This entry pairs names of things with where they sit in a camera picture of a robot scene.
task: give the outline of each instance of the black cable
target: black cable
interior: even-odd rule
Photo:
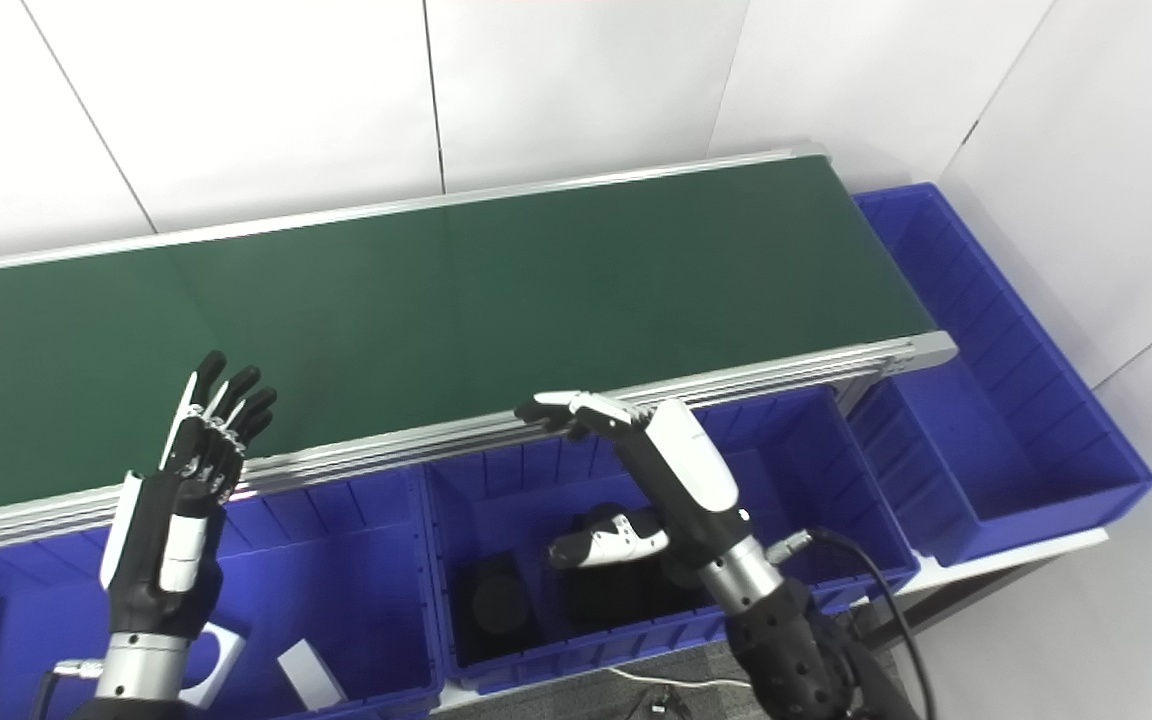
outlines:
[[[51,694],[56,691],[56,680],[60,675],[46,670],[38,679],[38,689],[33,692],[33,706],[29,710],[29,720],[47,720],[47,707],[51,705]]]
[[[909,628],[905,613],[896,605],[896,593],[892,592],[892,586],[887,584],[887,578],[882,576],[882,571],[878,569],[878,564],[874,564],[873,559],[870,559],[869,553],[859,544],[856,544],[854,539],[847,536],[839,535],[826,528],[813,528],[812,530],[808,530],[808,533],[818,541],[832,544],[832,546],[852,553],[852,555],[859,558],[861,562],[864,562],[865,569],[877,579],[878,586],[882,590],[882,597],[887,598],[887,605],[892,608],[892,617],[896,620],[900,634],[905,637],[905,647],[909,647],[909,657],[914,661],[914,673],[918,675],[918,684],[923,689],[924,715],[927,720],[937,720],[937,702],[932,698],[932,682],[929,680],[927,666],[923,665],[923,653],[918,651],[918,644],[914,642],[914,630]]]

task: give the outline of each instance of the white cable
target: white cable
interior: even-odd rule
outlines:
[[[626,680],[634,680],[635,683],[650,683],[653,685],[673,685],[676,688],[710,688],[714,685],[732,685],[736,688],[749,688],[753,687],[745,682],[745,680],[732,680],[732,679],[713,679],[713,680],[700,680],[698,683],[692,683],[690,680],[670,680],[670,679],[652,679],[649,675],[635,675],[634,673],[626,673],[621,670],[620,667],[608,667],[607,670],[616,673]]]

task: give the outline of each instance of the black arm segment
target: black arm segment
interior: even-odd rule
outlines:
[[[189,707],[180,700],[120,700],[94,697],[82,703],[69,720],[187,720]]]

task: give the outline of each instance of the white object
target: white object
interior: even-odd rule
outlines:
[[[684,402],[669,397],[658,406],[646,434],[696,503],[710,511],[736,505],[736,478]]]
[[[657,530],[652,536],[639,537],[634,530],[634,524],[624,514],[612,518],[612,524],[616,525],[616,532],[594,532],[591,536],[589,556],[581,562],[579,568],[628,562],[654,555],[669,547],[669,536],[664,529]]]
[[[123,487],[118,493],[114,524],[109,525],[109,539],[106,539],[105,552],[100,556],[100,588],[108,589],[109,581],[114,579],[118,560],[123,555],[127,530],[132,524],[132,511],[136,510],[137,497],[141,497],[141,476],[128,470],[123,475]]]
[[[207,520],[173,515],[168,539],[162,548],[159,588],[166,592],[184,592],[194,586],[202,561],[202,544],[207,539]]]
[[[212,623],[203,626],[202,631],[210,632],[212,637],[215,637],[215,644],[220,646],[220,655],[215,660],[215,667],[212,667],[211,674],[197,685],[182,689],[180,699],[200,710],[206,710],[211,707],[211,702],[217,699],[220,685],[229,677],[229,670],[233,670],[234,664],[238,661],[238,652],[243,651],[247,639],[233,630]]]
[[[306,639],[293,644],[279,655],[278,665],[282,667],[283,674],[291,681],[291,689],[308,710],[320,710],[346,700],[335,675]]]

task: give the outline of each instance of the white wall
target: white wall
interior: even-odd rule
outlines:
[[[931,179],[1049,1],[0,0],[0,255],[806,137]]]
[[[0,0],[0,255],[150,229],[15,0]]]
[[[753,0],[711,156],[824,142],[854,190],[940,176],[1051,0]]]
[[[943,185],[1152,465],[1152,0],[1058,0]],[[920,643],[942,717],[1152,717],[1152,495]]]

